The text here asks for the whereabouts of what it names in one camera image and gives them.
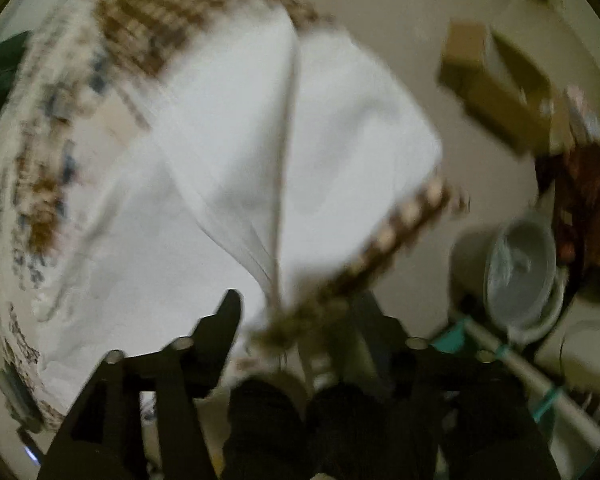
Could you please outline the grey plastic bucket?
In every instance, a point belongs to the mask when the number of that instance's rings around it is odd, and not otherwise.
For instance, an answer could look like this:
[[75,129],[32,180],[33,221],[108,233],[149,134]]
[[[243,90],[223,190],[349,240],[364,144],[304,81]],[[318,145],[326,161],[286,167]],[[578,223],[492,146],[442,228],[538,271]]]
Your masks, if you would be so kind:
[[460,234],[450,272],[517,346],[539,341],[559,318],[568,273],[558,268],[550,222],[536,211]]

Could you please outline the white pants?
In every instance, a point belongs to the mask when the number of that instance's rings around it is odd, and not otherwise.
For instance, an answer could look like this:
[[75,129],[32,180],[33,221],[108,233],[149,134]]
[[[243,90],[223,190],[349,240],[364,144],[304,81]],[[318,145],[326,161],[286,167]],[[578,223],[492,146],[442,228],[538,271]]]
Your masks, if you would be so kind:
[[140,105],[147,131],[107,96],[65,150],[56,266],[33,305],[38,374],[63,408],[108,350],[162,348],[229,289],[243,303],[226,378],[262,367],[251,335],[356,258],[442,159],[379,58],[255,1],[231,6]]

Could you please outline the floral brown checkered blanket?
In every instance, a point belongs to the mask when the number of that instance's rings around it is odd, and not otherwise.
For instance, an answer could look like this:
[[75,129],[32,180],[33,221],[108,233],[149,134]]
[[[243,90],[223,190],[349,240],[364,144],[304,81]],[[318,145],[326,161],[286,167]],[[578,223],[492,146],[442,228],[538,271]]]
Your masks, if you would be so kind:
[[61,0],[0,111],[0,347],[48,429],[227,289],[272,370],[464,198],[388,66],[304,0]]

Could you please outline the open cardboard box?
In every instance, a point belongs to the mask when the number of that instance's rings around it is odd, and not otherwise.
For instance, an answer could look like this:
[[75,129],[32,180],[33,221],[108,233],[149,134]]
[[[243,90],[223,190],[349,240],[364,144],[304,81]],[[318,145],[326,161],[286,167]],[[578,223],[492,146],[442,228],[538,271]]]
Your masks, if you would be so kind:
[[558,154],[574,145],[562,91],[485,24],[450,21],[438,81],[518,155]]

